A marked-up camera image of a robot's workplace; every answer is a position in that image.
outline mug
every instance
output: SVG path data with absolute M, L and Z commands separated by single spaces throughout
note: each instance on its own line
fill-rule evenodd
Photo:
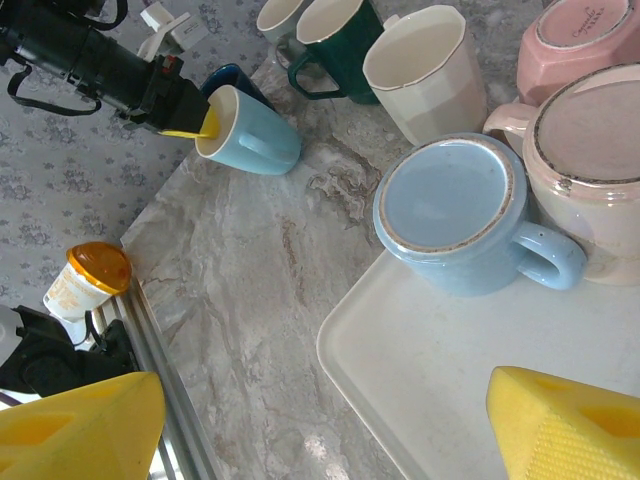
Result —
M 298 133 L 273 110 L 231 85 L 209 97 L 218 114 L 220 135 L 196 139 L 202 157 L 263 175 L 291 170 L 302 150 Z
M 258 30 L 271 44 L 269 58 L 285 71 L 288 67 L 282 63 L 280 55 L 291 63 L 307 50 L 296 38 L 296 29 L 302 12 L 310 4 L 311 0 L 269 0 L 258 15 Z M 324 76 L 324 71 L 313 64 L 302 73 L 313 78 Z
M 507 104 L 485 133 L 523 138 L 543 222 L 587 253 L 585 278 L 640 284 L 640 64 L 609 67 L 565 86 L 542 107 Z
M 586 258 L 569 238 L 531 223 L 515 153 L 476 133 L 415 148 L 374 199 L 383 245 L 434 286 L 458 296 L 500 290 L 523 273 L 557 290 L 576 285 Z
M 298 22 L 298 40 L 307 52 L 289 66 L 289 83 L 310 100 L 349 97 L 363 105 L 377 104 L 362 72 L 367 52 L 384 29 L 370 0 L 315 0 Z M 338 90 L 309 92 L 298 83 L 298 72 L 320 64 Z
M 235 63 L 220 67 L 213 72 L 202 84 L 202 87 L 200 87 L 200 92 L 208 98 L 223 85 L 232 85 L 241 92 L 263 103 L 274 112 L 276 111 L 276 108 L 267 100 L 267 97 L 262 94 L 258 86 L 253 83 L 253 80 Z
M 583 75 L 638 62 L 639 44 L 635 0 L 557 0 L 522 37 L 520 101 L 537 107 Z
M 471 32 L 454 8 L 392 16 L 364 60 L 364 74 L 407 140 L 421 145 L 480 132 L 487 95 Z

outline mug rim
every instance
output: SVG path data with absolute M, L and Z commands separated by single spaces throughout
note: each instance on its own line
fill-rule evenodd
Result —
M 428 10 L 431 10 L 430 13 L 433 13 L 433 10 L 437 9 L 437 10 L 447 10 L 447 11 L 451 11 L 452 13 L 454 13 L 454 15 L 457 16 L 458 20 L 461 21 L 460 26 L 462 28 L 462 32 L 458 38 L 458 41 L 455 45 L 455 47 L 453 49 L 451 49 L 451 51 L 449 53 L 447 53 L 446 57 L 434 68 L 432 68 L 431 70 L 429 70 L 427 73 L 425 73 L 424 75 L 422 75 L 421 77 L 412 80 L 410 82 L 406 82 L 402 85 L 394 85 L 392 87 L 383 87 L 380 85 L 376 85 L 375 82 L 373 82 L 371 80 L 371 76 L 370 76 L 370 72 L 368 71 L 369 69 L 368 64 L 372 61 L 371 58 L 373 57 L 373 55 L 376 55 L 377 52 L 375 51 L 378 48 L 382 48 L 380 47 L 380 43 L 381 40 L 385 38 L 385 36 L 389 36 L 388 34 L 390 34 L 390 32 L 393 32 L 396 27 L 398 27 L 398 25 L 401 24 L 406 24 L 410 21 L 416 21 L 418 18 L 422 17 L 423 15 L 426 15 L 425 12 L 427 12 Z M 440 70 L 442 70 L 445 65 L 447 64 L 447 62 L 451 59 L 451 57 L 453 57 L 453 55 L 455 55 L 455 53 L 460 49 L 460 47 L 462 46 L 462 44 L 464 43 L 465 39 L 467 38 L 467 35 L 469 35 L 468 29 L 467 29 L 467 19 L 464 17 L 464 15 L 462 15 L 457 8 L 451 6 L 451 5 L 431 5 L 430 7 L 426 7 L 423 8 L 422 10 L 418 10 L 417 12 L 413 12 L 413 13 L 409 13 L 407 15 L 405 15 L 404 17 L 401 17 L 397 22 L 395 22 L 391 27 L 389 27 L 388 29 L 385 29 L 384 32 L 382 32 L 382 35 L 380 35 L 380 37 L 378 37 L 378 39 L 376 39 L 375 43 L 373 44 L 373 46 L 369 49 L 369 51 L 367 52 L 367 55 L 364 58 L 364 62 L 362 65 L 362 71 L 364 73 L 364 76 L 367 78 L 367 82 L 369 82 L 369 85 L 371 86 L 371 88 L 375 88 L 376 90 L 382 91 L 382 92 L 392 92 L 394 90 L 400 90 L 402 88 L 407 88 L 407 87 L 411 87 L 413 85 L 417 85 L 420 82 L 424 81 L 425 79 L 429 78 L 430 76 L 436 74 L 437 72 L 439 72 Z
M 475 245 L 479 240 L 485 238 L 491 231 L 495 229 L 495 227 L 500 223 L 500 221 L 505 218 L 505 215 L 509 208 L 514 205 L 516 200 L 516 171 L 514 166 L 511 164 L 508 154 L 497 144 L 492 141 L 484 138 L 484 135 L 479 134 L 452 134 L 444 137 L 438 137 L 430 142 L 425 143 L 422 146 L 416 147 L 412 149 L 408 154 L 402 157 L 391 169 L 385 174 L 383 180 L 380 183 L 379 188 L 380 194 L 377 196 L 374 204 L 374 209 L 377 210 L 376 219 L 379 220 L 382 229 L 384 230 L 385 235 L 389 238 L 391 242 L 395 244 L 397 248 L 399 248 L 404 253 L 409 254 L 417 254 L 417 255 L 426 255 L 426 256 L 437 256 L 437 255 L 449 255 L 453 253 L 457 253 L 461 250 L 464 250 L 467 247 L 471 247 Z M 391 227 L 389 220 L 387 219 L 387 215 L 385 214 L 385 198 L 387 194 L 387 189 L 393 177 L 398 172 L 398 170 L 404 166 L 409 160 L 414 158 L 416 155 L 422 153 L 424 150 L 428 148 L 438 147 L 440 145 L 446 145 L 451 142 L 460 142 L 464 144 L 470 144 L 476 147 L 483 148 L 487 153 L 492 155 L 502 166 L 504 177 L 505 177 L 505 191 L 503 194 L 502 202 L 500 207 L 493 214 L 493 217 L 489 222 L 482 227 L 478 232 L 474 233 L 469 238 L 466 238 L 457 243 L 447 245 L 447 246 L 439 246 L 439 247 L 425 247 L 422 245 L 416 245 L 409 241 L 404 240 L 400 235 L 398 235 L 394 229 Z
M 233 122 L 231 122 L 231 124 L 229 126 L 229 132 L 227 133 L 226 137 L 216 147 L 215 150 L 213 150 L 210 153 L 206 153 L 206 154 L 203 153 L 203 146 L 207 145 L 207 144 L 211 144 L 211 143 L 218 143 L 220 137 L 215 138 L 215 139 L 211 139 L 211 138 L 196 138 L 196 142 L 195 143 L 196 143 L 196 151 L 198 152 L 198 155 L 200 155 L 203 158 L 209 159 L 209 160 L 213 160 L 213 157 L 215 157 L 218 153 L 220 153 L 222 150 L 224 150 L 224 148 L 229 143 L 236 126 L 238 125 L 238 117 L 240 115 L 240 92 L 236 87 L 234 87 L 233 85 L 222 85 L 220 88 L 216 89 L 216 91 L 214 91 L 209 96 L 209 105 L 213 105 L 212 100 L 214 99 L 214 97 L 221 96 L 222 94 L 226 95 L 227 91 L 229 91 L 229 95 L 233 94 L 233 96 L 234 96 L 235 111 L 234 111 L 234 114 L 233 114 Z M 222 127 L 222 119 L 219 118 L 219 121 L 220 121 L 221 127 Z
M 267 10 L 268 6 L 273 6 L 276 2 L 279 2 L 282 0 L 267 0 L 267 3 L 264 4 L 264 6 L 262 7 L 262 9 L 260 10 L 260 13 L 258 14 L 258 19 L 256 20 L 256 27 L 258 28 L 258 30 L 260 30 L 261 32 L 270 32 L 272 30 L 275 30 L 278 27 L 281 27 L 284 23 L 286 23 L 287 21 L 291 20 L 291 17 L 293 17 L 298 10 L 300 9 L 300 7 L 307 1 L 307 0 L 298 0 L 298 3 L 296 4 L 295 8 L 292 8 L 291 11 L 287 14 L 286 17 L 284 17 L 283 19 L 281 19 L 278 23 L 269 26 L 268 28 L 264 28 L 264 26 L 260 26 L 261 21 L 264 21 L 264 15 L 266 15 L 265 10 Z
M 543 24 L 543 22 L 547 19 L 547 17 L 553 13 L 553 11 L 558 8 L 560 5 L 563 5 L 567 2 L 567 0 L 559 0 L 556 3 L 554 3 L 553 5 L 550 5 L 549 8 L 542 13 L 542 15 L 540 16 L 540 18 L 537 20 L 536 22 L 536 38 L 540 41 L 540 43 L 542 43 L 543 45 L 546 45 L 548 47 L 557 49 L 557 50 L 564 50 L 564 51 L 568 51 L 568 50 L 575 50 L 575 49 L 579 49 L 579 48 L 587 48 L 592 46 L 593 44 L 600 42 L 602 40 L 604 40 L 606 37 L 608 37 L 609 35 L 611 35 L 611 33 L 616 30 L 617 28 L 621 27 L 622 24 L 625 22 L 625 20 L 627 18 L 629 18 L 629 16 L 631 15 L 631 12 L 633 11 L 634 7 L 631 3 L 631 0 L 625 0 L 627 3 L 627 11 L 624 13 L 624 15 L 622 16 L 622 18 L 620 20 L 618 20 L 618 22 L 613 25 L 609 30 L 607 30 L 606 32 L 604 32 L 603 34 L 601 34 L 599 37 L 594 38 L 593 40 L 589 40 L 588 42 L 585 43 L 579 43 L 576 45 L 559 45 L 556 43 L 551 42 L 550 40 L 546 39 L 544 37 L 544 35 L 542 34 L 542 32 L 540 31 L 540 28 Z
M 584 75 L 578 78 L 577 80 L 574 80 L 573 82 L 565 85 L 556 93 L 554 93 L 551 97 L 549 97 L 549 99 L 544 102 L 544 104 L 540 107 L 538 113 L 536 114 L 536 118 L 534 119 L 533 129 L 531 133 L 532 140 L 533 140 L 532 142 L 533 147 L 535 149 L 536 156 L 541 160 L 542 165 L 552 173 L 552 180 L 555 183 L 557 183 L 558 189 L 560 191 L 563 191 L 563 190 L 569 191 L 574 185 L 583 186 L 584 188 L 589 189 L 589 191 L 594 191 L 594 192 L 597 191 L 598 189 L 606 190 L 610 192 L 611 190 L 615 190 L 616 188 L 624 188 L 624 187 L 628 188 L 629 186 L 633 186 L 633 185 L 640 187 L 640 176 L 630 178 L 630 179 L 624 179 L 624 180 L 598 180 L 598 179 L 581 177 L 579 175 L 572 175 L 568 173 L 559 172 L 554 168 L 553 162 L 544 153 L 542 149 L 542 145 L 540 144 L 540 136 L 541 136 L 540 128 L 542 125 L 542 121 L 545 118 L 545 114 L 548 112 L 551 105 L 553 105 L 556 102 L 556 100 L 559 100 L 560 97 L 563 96 L 564 94 L 570 93 L 570 90 L 572 90 L 574 87 L 579 86 L 581 83 L 587 82 L 589 79 L 595 76 L 598 76 L 600 74 L 606 74 L 607 72 L 612 70 L 623 70 L 627 68 L 640 68 L 640 62 L 612 65 L 609 67 L 601 68 L 587 75 Z M 637 81 L 640 82 L 640 71 L 638 72 Z M 614 196 L 611 196 L 611 195 L 608 195 L 607 199 L 611 201 L 620 200 L 618 196 L 615 196 L 614 198 Z
M 362 8 L 362 5 L 364 4 L 364 2 L 368 1 L 368 0 L 354 0 L 357 3 L 354 3 L 355 9 L 353 10 L 353 12 L 351 12 L 351 14 L 349 15 L 348 18 L 343 19 L 344 21 L 342 22 L 342 24 L 339 27 L 335 28 L 331 33 L 328 33 L 328 34 L 322 36 L 321 38 L 316 38 L 314 40 L 310 40 L 310 41 L 303 40 L 302 38 L 300 38 L 301 32 L 303 30 L 301 27 L 304 27 L 303 22 L 314 23 L 308 17 L 311 17 L 314 14 L 317 15 L 317 12 L 315 10 L 319 10 L 321 6 L 324 6 L 324 2 L 326 2 L 326 1 L 330 1 L 330 0 L 314 0 L 311 3 L 311 5 L 309 5 L 309 7 L 302 13 L 302 16 L 300 17 L 300 20 L 298 20 L 298 25 L 296 26 L 296 38 L 303 45 L 312 45 L 314 43 L 324 42 L 328 38 L 333 37 L 336 33 L 338 33 L 340 30 L 342 30 L 347 23 L 349 23 L 351 21 L 351 19 L 358 13 L 360 8 Z

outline pink mug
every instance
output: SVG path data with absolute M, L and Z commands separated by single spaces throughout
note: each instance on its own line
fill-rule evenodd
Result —
M 640 64 L 565 86 L 540 108 L 498 107 L 484 132 L 524 139 L 523 159 L 543 224 L 585 250 L 585 278 L 640 284 Z
M 640 61 L 636 0 L 556 0 L 522 37 L 520 101 L 539 106 L 566 84 L 601 68 Z

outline yellow object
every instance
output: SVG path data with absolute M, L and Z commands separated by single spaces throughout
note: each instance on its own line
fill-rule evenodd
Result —
M 640 479 L 640 399 L 516 367 L 487 410 L 510 480 Z
M 220 121 L 218 120 L 218 115 L 216 115 L 213 107 L 209 107 L 209 111 L 204 117 L 204 122 L 202 122 L 202 127 L 198 133 L 181 132 L 179 130 L 163 130 L 160 134 L 168 137 L 216 139 L 218 138 L 218 135 L 220 135 Z
M 131 283 L 131 262 L 118 247 L 104 242 L 77 245 L 67 251 L 74 270 L 94 287 L 110 295 L 119 295 Z
M 165 404 L 131 373 L 0 412 L 0 480 L 146 480 Z

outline orange lid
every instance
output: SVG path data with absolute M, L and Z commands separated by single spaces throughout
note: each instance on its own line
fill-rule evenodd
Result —
M 104 242 L 89 242 L 67 251 L 67 260 L 76 272 L 100 290 L 118 295 L 129 288 L 131 262 L 118 247 Z

